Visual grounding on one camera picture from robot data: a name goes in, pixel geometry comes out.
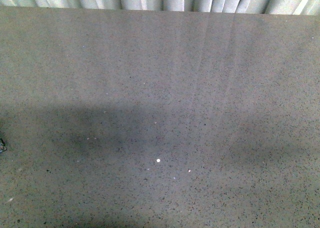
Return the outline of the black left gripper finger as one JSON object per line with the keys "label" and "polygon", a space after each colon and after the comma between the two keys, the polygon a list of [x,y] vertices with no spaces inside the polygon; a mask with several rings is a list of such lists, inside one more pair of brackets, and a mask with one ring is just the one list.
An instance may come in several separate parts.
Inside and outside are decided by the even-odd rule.
{"label": "black left gripper finger", "polygon": [[7,150],[6,143],[2,138],[0,138],[0,153],[5,152],[6,150]]}

